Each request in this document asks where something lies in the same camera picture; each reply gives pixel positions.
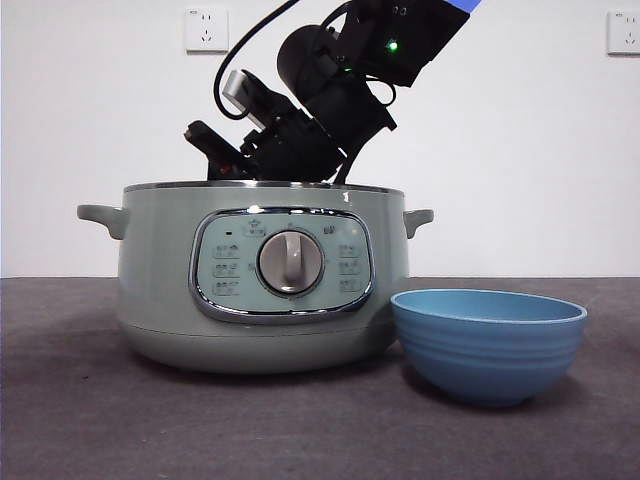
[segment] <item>dark countertop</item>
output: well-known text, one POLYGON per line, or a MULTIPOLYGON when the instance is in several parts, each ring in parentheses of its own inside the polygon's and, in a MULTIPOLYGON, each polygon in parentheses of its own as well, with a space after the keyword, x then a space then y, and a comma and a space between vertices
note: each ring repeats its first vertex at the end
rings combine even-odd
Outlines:
POLYGON ((590 321, 554 387, 482 410, 397 344, 305 374, 175 370, 127 348, 115 280, 3 280, 2 478, 640 478, 640 279, 413 282, 560 297, 590 321))

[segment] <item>silver knob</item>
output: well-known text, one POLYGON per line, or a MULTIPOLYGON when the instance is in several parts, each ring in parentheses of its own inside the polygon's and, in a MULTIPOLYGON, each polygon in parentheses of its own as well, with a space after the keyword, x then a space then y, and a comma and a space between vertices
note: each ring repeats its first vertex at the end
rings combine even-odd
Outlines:
POLYGON ((302 232, 280 232, 264 244, 258 263, 262 278, 271 288, 294 295, 312 287, 320 277, 322 252, 302 232))

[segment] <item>electric pressure cooker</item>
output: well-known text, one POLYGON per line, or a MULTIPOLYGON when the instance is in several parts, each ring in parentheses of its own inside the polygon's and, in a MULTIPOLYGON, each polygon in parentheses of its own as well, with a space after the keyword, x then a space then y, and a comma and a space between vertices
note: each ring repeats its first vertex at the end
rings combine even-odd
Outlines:
POLYGON ((395 339, 407 239, 433 220, 400 191, 256 181, 130 186, 78 207, 121 240, 118 318, 168 365, 281 373, 352 362, 395 339))

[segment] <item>control panel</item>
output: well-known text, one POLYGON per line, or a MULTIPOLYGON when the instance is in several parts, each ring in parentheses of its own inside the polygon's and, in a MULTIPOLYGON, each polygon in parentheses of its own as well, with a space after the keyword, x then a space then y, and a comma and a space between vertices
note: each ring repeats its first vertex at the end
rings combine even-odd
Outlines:
POLYGON ((362 304, 374 268, 364 223, 326 209, 211 214, 198 227, 190 285, 216 318, 312 315, 362 304))

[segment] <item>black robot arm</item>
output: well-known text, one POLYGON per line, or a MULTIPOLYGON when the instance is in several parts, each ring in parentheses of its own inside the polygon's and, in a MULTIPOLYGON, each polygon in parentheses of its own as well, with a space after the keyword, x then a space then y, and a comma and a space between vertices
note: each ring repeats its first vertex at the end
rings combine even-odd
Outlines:
POLYGON ((278 73, 304 106, 296 108, 255 75, 234 71, 224 95, 240 114, 220 101, 220 80, 238 50, 260 28, 299 0, 283 4, 254 27, 224 60, 215 82, 216 103, 229 118, 249 117, 259 128, 235 150, 202 122, 187 140, 209 159, 209 180, 251 178, 319 182, 336 175, 345 183, 362 147, 396 123, 368 83, 393 90, 410 87, 469 18, 479 0, 351 0, 321 25, 293 32, 278 54, 278 73), (346 15, 340 32, 330 24, 346 15))

